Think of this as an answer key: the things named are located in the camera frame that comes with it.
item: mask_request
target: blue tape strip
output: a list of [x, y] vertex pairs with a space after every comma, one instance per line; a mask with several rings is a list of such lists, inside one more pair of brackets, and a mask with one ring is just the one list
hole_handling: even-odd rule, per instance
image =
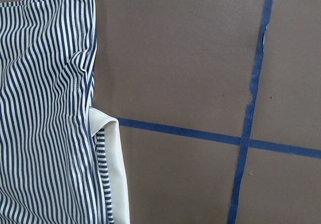
[[261, 140], [250, 140], [250, 148], [260, 149], [260, 150], [269, 150], [275, 152], [281, 152], [286, 154], [300, 155], [305, 157], [312, 157], [321, 159], [321, 150], [315, 150], [310, 148], [284, 145], [278, 143], [272, 143]]
[[246, 155], [247, 155], [248, 146], [250, 142], [253, 115], [254, 115], [254, 109], [255, 109], [255, 103], [256, 103], [256, 97], [257, 97], [257, 91], [258, 91], [258, 85], [259, 85], [259, 79], [260, 79], [261, 67], [262, 67], [262, 61], [263, 61], [263, 40], [264, 40], [266, 27], [270, 21], [271, 8], [272, 8], [272, 0], [264, 0], [263, 13], [261, 18], [259, 35], [257, 38], [252, 78], [250, 83], [250, 92], [252, 95], [252, 101], [246, 106], [246, 112], [245, 112], [244, 123], [243, 123], [243, 133], [242, 133], [242, 138], [240, 142], [240, 151], [239, 151], [239, 156], [238, 156], [236, 170], [235, 170], [227, 224], [235, 224], [235, 221], [236, 221], [241, 181], [244, 173]]
[[192, 137], [196, 139], [202, 139], [202, 140], [210, 140], [210, 141], [216, 141], [220, 143], [226, 143], [231, 145], [239, 145], [240, 143], [240, 137], [234, 137], [229, 135], [221, 135], [221, 134], [215, 134], [210, 132], [204, 132], [199, 130], [191, 130], [191, 129], [185, 129], [185, 128], [179, 128], [174, 126], [168, 126], [168, 125], [160, 125], [160, 124], [154, 124], [149, 122], [143, 122], [143, 121], [137, 121], [137, 120], [129, 120], [129, 119], [123, 119], [118, 118], [119, 124], [126, 127], [132, 127], [136, 129], [142, 129], [142, 130], [151, 130], [156, 132], [162, 132], [172, 135], [180, 135], [180, 136], [186, 136], [186, 137]]

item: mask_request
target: striped fabric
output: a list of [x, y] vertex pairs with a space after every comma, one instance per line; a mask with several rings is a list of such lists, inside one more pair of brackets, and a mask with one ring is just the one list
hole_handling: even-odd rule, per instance
[[0, 4], [0, 223], [113, 223], [95, 53], [94, 0]]

